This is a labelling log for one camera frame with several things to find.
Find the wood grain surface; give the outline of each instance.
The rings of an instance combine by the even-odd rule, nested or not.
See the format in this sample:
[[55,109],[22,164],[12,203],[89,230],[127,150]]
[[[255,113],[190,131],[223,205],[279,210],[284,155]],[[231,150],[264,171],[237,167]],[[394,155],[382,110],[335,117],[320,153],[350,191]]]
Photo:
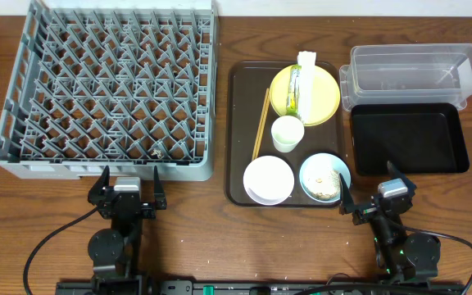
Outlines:
[[[0,114],[23,23],[23,17],[0,17]],[[311,50],[340,67],[352,47],[380,43],[472,43],[472,18],[220,18],[215,172],[202,183],[164,183],[168,210],[144,224],[141,266],[158,279],[203,280],[322,282],[337,272],[369,278],[379,271],[368,225],[353,226],[338,210],[237,207],[225,198],[223,179],[229,69],[236,62],[294,60]],[[469,171],[412,175],[415,206],[402,219],[472,242],[472,97],[460,115]],[[348,118],[346,160],[354,167]],[[353,175],[352,182],[367,194],[381,180]],[[45,235],[92,208],[86,194],[94,181],[21,180],[0,167],[0,294],[23,293],[26,258]],[[149,195],[151,184],[143,183],[143,191]],[[53,294],[63,279],[89,279],[88,240],[108,226],[92,216],[47,243],[30,269],[34,293]],[[438,278],[465,282],[471,269],[472,251],[443,240]]]

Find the green connector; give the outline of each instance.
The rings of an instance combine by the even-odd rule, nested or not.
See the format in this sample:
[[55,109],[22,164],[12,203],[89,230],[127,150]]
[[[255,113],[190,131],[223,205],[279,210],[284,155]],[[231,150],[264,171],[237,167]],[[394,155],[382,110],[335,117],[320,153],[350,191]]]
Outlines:
[[214,295],[214,286],[204,286],[203,295]]

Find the yellow plate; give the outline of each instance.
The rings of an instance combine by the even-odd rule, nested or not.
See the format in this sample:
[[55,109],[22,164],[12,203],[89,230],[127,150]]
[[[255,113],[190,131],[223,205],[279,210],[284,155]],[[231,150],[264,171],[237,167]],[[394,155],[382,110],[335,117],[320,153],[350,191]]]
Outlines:
[[[291,67],[281,70],[270,84],[270,104],[280,116],[287,113],[288,82]],[[322,124],[334,115],[340,105],[340,89],[336,80],[326,70],[315,67],[315,81],[312,85],[311,113],[305,126]]]

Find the green packaged snack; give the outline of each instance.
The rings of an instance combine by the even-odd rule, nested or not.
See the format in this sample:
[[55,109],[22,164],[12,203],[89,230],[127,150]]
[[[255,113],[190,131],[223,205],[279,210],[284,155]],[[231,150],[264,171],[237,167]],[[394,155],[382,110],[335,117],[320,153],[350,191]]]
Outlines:
[[300,74],[302,66],[294,65],[291,68],[291,77],[288,82],[287,92],[287,114],[288,116],[298,115],[298,98],[300,97]]

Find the dish rack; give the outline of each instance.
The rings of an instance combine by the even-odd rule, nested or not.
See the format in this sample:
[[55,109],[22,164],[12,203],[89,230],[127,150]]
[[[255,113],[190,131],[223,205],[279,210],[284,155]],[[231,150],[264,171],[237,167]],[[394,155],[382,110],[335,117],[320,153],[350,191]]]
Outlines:
[[217,13],[49,10],[35,0],[0,120],[0,166],[22,179],[207,180]]

